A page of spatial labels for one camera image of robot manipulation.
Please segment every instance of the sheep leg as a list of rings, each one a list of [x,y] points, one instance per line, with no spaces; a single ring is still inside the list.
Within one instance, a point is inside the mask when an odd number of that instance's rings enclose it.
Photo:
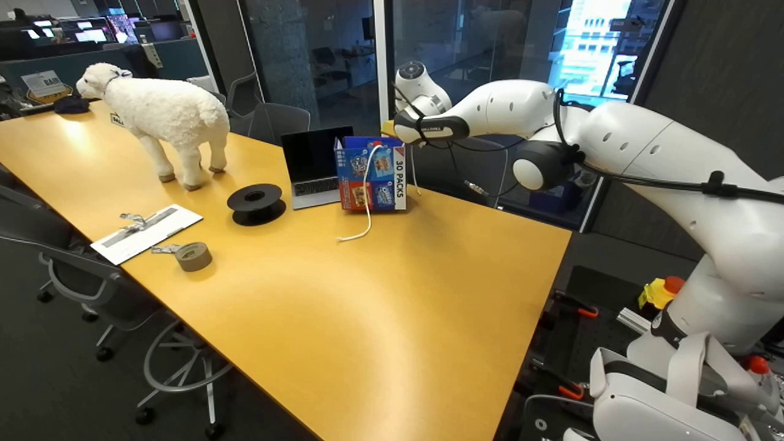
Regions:
[[[171,161],[167,160],[162,143],[150,134],[138,134],[138,139],[145,148],[145,152],[153,158],[156,180],[162,185],[173,182],[173,169],[171,169]]]
[[[202,169],[202,152],[198,144],[173,144],[181,160],[181,187],[188,192],[205,185],[205,175]]]
[[[226,137],[210,139],[210,172],[214,175],[226,172]]]

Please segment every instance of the laptop screen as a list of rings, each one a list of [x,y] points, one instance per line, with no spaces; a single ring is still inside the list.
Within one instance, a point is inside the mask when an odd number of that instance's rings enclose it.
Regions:
[[[335,137],[350,137],[353,127],[328,127],[311,132],[282,134],[292,182],[339,177]]]

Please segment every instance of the cardboard box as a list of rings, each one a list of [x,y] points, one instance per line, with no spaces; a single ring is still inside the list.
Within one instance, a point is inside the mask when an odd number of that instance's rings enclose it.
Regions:
[[[335,148],[335,161],[342,212],[365,212],[363,187],[369,194],[369,212],[406,212],[406,149],[401,139],[345,137]]]

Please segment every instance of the sheep figure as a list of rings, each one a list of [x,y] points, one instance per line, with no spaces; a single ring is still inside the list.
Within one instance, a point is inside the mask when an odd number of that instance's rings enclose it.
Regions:
[[[173,182],[173,167],[162,148],[171,143],[181,160],[180,185],[188,192],[205,185],[198,144],[210,144],[210,172],[226,169],[227,115],[209,92],[186,81],[132,79],[113,65],[91,65],[77,81],[83,98],[101,98],[113,118],[129,130],[156,167],[160,182]]]

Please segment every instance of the yellow table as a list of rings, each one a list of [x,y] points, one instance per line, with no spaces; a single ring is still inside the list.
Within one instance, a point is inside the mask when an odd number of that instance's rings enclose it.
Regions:
[[[186,192],[99,104],[0,123],[0,161],[91,240],[122,212],[202,214],[169,243],[203,240],[210,268],[150,253],[122,268],[320,439],[492,439],[569,240],[425,190],[357,243],[335,243],[365,226],[341,205],[235,226],[235,190],[290,201],[280,148],[231,134],[227,175]]]

